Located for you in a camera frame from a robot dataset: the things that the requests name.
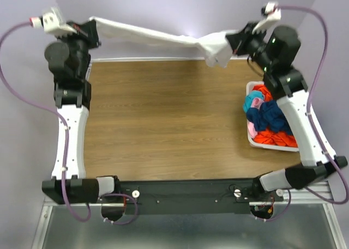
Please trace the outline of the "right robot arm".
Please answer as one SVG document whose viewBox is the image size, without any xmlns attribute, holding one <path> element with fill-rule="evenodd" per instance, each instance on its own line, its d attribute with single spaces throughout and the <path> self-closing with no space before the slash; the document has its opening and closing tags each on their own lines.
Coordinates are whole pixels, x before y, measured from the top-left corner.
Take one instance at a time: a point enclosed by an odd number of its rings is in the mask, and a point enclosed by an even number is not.
<svg viewBox="0 0 349 249">
<path fill-rule="evenodd" d="M 253 179 L 251 195 L 262 201 L 277 189 L 302 189 L 339 173 L 348 161 L 336 154 L 324 136 L 308 104 L 310 94 L 306 81 L 292 66 L 301 45 L 297 31 L 281 25 L 274 29 L 269 41 L 265 41 L 265 31 L 253 33 L 255 25 L 248 23 L 241 31 L 227 34 L 226 40 L 234 54 L 250 56 L 263 69 L 264 85 L 285 115 L 300 154 L 299 164 Z"/>
</svg>

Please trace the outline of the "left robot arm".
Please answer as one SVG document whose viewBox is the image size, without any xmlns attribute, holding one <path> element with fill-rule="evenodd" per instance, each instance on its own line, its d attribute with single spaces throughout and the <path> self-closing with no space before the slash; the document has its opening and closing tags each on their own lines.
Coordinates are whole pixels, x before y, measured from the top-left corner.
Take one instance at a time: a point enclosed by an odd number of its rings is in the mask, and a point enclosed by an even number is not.
<svg viewBox="0 0 349 249">
<path fill-rule="evenodd" d="M 114 203 L 121 196 L 115 185 L 117 177 L 86 178 L 83 160 L 85 127 L 92 99 L 88 81 L 90 50 L 100 46 L 97 22 L 90 19 L 67 23 L 68 32 L 59 35 L 44 52 L 53 75 L 53 98 L 59 115 L 56 161 L 51 179 L 41 183 L 41 190 L 57 204 L 96 203 L 100 196 Z"/>
</svg>

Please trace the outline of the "white t shirt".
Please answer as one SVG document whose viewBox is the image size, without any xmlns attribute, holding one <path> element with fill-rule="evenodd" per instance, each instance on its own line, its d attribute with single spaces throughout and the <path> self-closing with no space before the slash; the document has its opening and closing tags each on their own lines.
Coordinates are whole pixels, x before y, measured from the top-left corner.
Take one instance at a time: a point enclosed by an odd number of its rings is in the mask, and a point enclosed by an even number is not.
<svg viewBox="0 0 349 249">
<path fill-rule="evenodd" d="M 200 38 L 187 35 L 173 35 L 148 28 L 120 23 L 92 16 L 90 21 L 96 22 L 98 35 L 115 38 L 117 41 L 128 41 L 150 46 L 167 46 L 176 48 L 197 48 L 206 64 L 210 67 L 225 68 L 233 56 L 227 39 L 227 32 L 215 32 Z"/>
</svg>

